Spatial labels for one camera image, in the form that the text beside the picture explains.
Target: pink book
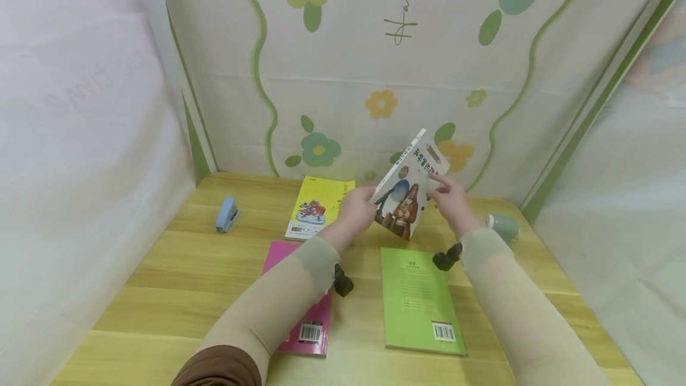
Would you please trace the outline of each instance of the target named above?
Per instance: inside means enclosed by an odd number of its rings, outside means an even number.
[[[279,261],[290,255],[298,246],[300,246],[298,243],[272,242],[262,268],[262,274],[268,272]],[[277,351],[326,357],[326,343],[329,340],[330,301],[331,295],[330,292],[327,292],[317,304],[307,311]]]

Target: sleeve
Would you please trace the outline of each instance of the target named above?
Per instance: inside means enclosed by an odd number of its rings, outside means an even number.
[[[462,264],[519,386],[609,386],[572,328],[491,229],[462,237]]]
[[[216,345],[199,351],[181,368],[171,386],[259,386],[254,360],[243,350]]]
[[[250,285],[217,320],[200,348],[238,347],[253,359],[264,384],[271,355],[329,291],[339,259],[329,242],[310,238]]]

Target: stapler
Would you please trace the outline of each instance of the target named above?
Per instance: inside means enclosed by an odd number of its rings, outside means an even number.
[[[217,216],[217,232],[229,231],[231,225],[236,222],[239,213],[240,211],[238,210],[238,207],[236,207],[236,202],[233,200],[233,197],[224,200],[224,204],[222,204],[222,208]]]

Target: green stripe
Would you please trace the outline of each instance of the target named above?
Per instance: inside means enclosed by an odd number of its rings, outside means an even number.
[[[468,191],[471,191],[474,187],[476,187],[479,184],[479,181],[483,177],[484,173],[486,173],[486,170],[488,168],[488,165],[491,164],[491,160],[493,158],[493,155],[495,155],[495,133],[498,130],[498,127],[500,127],[500,124],[502,121],[504,121],[508,115],[510,115],[515,108],[519,105],[519,102],[522,101],[522,98],[524,95],[527,93],[529,89],[529,84],[532,82],[532,79],[534,78],[534,71],[536,70],[536,54],[538,50],[538,44],[541,42],[541,39],[543,35],[546,33],[546,31],[554,24],[555,21],[557,21],[564,13],[567,11],[569,6],[572,5],[574,0],[565,0],[562,5],[558,8],[557,11],[553,15],[551,15],[550,18],[548,18],[545,23],[541,26],[540,29],[538,29],[538,32],[536,33],[536,36],[534,36],[534,40],[531,43],[531,46],[529,48],[529,69],[526,74],[526,79],[524,80],[524,85],[522,86],[522,90],[519,91],[518,96],[514,99],[514,102],[512,105],[510,105],[509,108],[499,116],[496,120],[495,123],[491,126],[490,132],[488,132],[488,141],[491,144],[491,148],[488,151],[488,156],[486,157],[486,162],[484,162],[483,167],[481,168],[481,171],[479,171],[479,174],[477,175],[476,179],[474,179],[474,182],[469,186],[467,189]]]
[[[207,166],[207,159],[205,158],[205,153],[202,151],[202,146],[200,146],[198,132],[195,131],[195,125],[193,125],[191,114],[188,111],[186,97],[183,93],[181,93],[181,97],[183,98],[183,109],[186,112],[186,122],[188,123],[188,137],[191,142],[191,155],[193,156],[193,168],[195,170],[195,186],[198,186],[200,182],[210,174],[210,168]]]
[[[188,80],[188,86],[191,89],[191,96],[193,96],[193,102],[195,103],[195,110],[198,111],[198,116],[200,117],[200,124],[202,125],[203,132],[205,133],[205,139],[207,141],[207,146],[210,148],[210,153],[212,154],[212,161],[214,161],[215,168],[218,170],[219,165],[217,164],[217,159],[214,155],[214,150],[212,149],[212,142],[210,142],[210,136],[207,133],[207,125],[205,125],[205,120],[202,118],[202,111],[200,110],[200,105],[198,105],[198,97],[195,96],[195,89],[193,88],[193,82],[191,82],[191,75],[188,73],[188,67],[186,67],[186,61],[183,58],[183,52],[181,51],[181,45],[179,44],[179,38],[176,37],[176,30],[173,28],[173,23],[172,23],[172,18],[170,15],[170,10],[167,8],[167,19],[170,20],[170,29],[171,29],[171,36],[173,37],[173,42],[176,45],[176,51],[179,52],[179,58],[181,60],[181,66],[183,67],[184,74],[186,75],[186,80]]]
[[[633,62],[634,58],[641,51],[641,48],[650,39],[650,35],[653,33],[653,30],[659,24],[660,20],[662,20],[662,17],[665,15],[665,13],[669,11],[669,8],[672,6],[674,1],[676,0],[660,0],[655,12],[650,16],[649,20],[647,20],[646,26],[631,46],[631,49],[628,51],[626,57],[624,57],[622,60],[622,64],[619,65],[617,71],[615,71],[614,75],[612,76],[612,79],[610,79],[610,82],[606,85],[605,89],[603,89],[603,92],[595,102],[595,105],[593,105],[591,111],[588,112],[586,118],[582,121],[581,125],[579,125],[579,128],[576,130],[567,146],[565,146],[564,151],[561,153],[559,159],[555,162],[555,165],[550,169],[550,173],[547,174],[541,183],[541,186],[538,187],[538,190],[532,197],[531,201],[529,201],[529,203],[522,209],[522,213],[529,223],[533,223],[538,217],[538,214],[541,213],[543,204],[550,195],[552,188],[562,174],[565,166],[567,166],[569,163],[569,160],[572,158],[572,155],[574,154],[574,151],[576,151],[579,143],[582,141],[582,138],[591,127],[591,124],[598,115],[598,112],[600,112],[602,107],[605,105],[605,102],[609,98],[610,93],[613,91],[615,85],[619,83],[622,76],[626,73],[626,70]]]
[[[574,128],[574,125],[576,124],[576,121],[579,119],[579,117],[581,117],[581,114],[584,111],[584,108],[586,107],[588,102],[591,100],[591,96],[593,95],[593,92],[595,92],[595,89],[600,84],[600,80],[604,78],[605,74],[607,73],[608,69],[610,68],[610,65],[612,64],[615,56],[617,56],[617,53],[619,52],[619,49],[621,47],[622,47],[622,43],[620,42],[619,45],[617,45],[617,47],[615,47],[615,50],[610,55],[610,59],[605,63],[605,66],[600,71],[600,76],[598,78],[596,78],[595,83],[593,83],[593,87],[588,92],[588,96],[586,96],[585,101],[581,104],[581,107],[579,107],[579,110],[576,112],[576,115],[574,115],[574,118],[572,119],[572,124],[569,125],[567,130],[565,130],[565,134],[563,134],[562,138],[560,138],[560,142],[555,147],[555,150],[553,151],[552,155],[545,162],[545,166],[543,166],[543,168],[541,169],[541,173],[538,174],[538,177],[534,181],[534,184],[531,186],[531,188],[529,188],[529,192],[527,192],[526,196],[524,196],[524,200],[528,200],[529,196],[531,195],[531,192],[534,190],[534,188],[536,188],[536,184],[538,183],[538,181],[541,180],[541,178],[543,177],[543,174],[547,170],[548,166],[550,165],[552,160],[555,158],[556,153],[560,150],[560,148],[563,146],[563,144],[565,144],[565,141],[567,141],[567,136],[569,136],[569,133],[572,132],[572,129]]]
[[[272,157],[272,135],[274,134],[276,125],[279,123],[279,113],[276,111],[274,103],[272,103],[272,101],[269,99],[269,96],[267,96],[264,87],[262,87],[262,80],[260,79],[259,75],[259,56],[261,55],[262,47],[264,47],[264,43],[267,40],[267,19],[265,18],[264,12],[262,11],[262,8],[259,6],[257,0],[248,0],[248,2],[250,3],[250,5],[252,5],[252,8],[255,11],[255,13],[257,13],[260,29],[259,38],[257,38],[257,42],[254,44],[254,47],[252,49],[252,80],[255,84],[255,88],[257,89],[260,98],[262,99],[264,104],[267,105],[267,108],[269,108],[272,114],[272,123],[267,129],[264,144],[267,150],[267,164],[269,164],[269,167],[272,170],[272,174],[278,178],[279,172],[276,171],[276,166],[274,165],[274,158]]]

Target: hand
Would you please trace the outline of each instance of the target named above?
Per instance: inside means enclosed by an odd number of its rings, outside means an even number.
[[[350,245],[353,237],[374,222],[376,206],[370,202],[374,190],[373,186],[362,186],[348,192],[341,202],[338,218],[320,231],[319,236],[339,253]]]
[[[429,195],[436,201],[438,211],[447,220],[457,240],[470,231],[483,228],[481,220],[469,207],[467,193],[461,184],[441,175],[429,175],[429,178],[440,183],[436,189],[429,190]]]

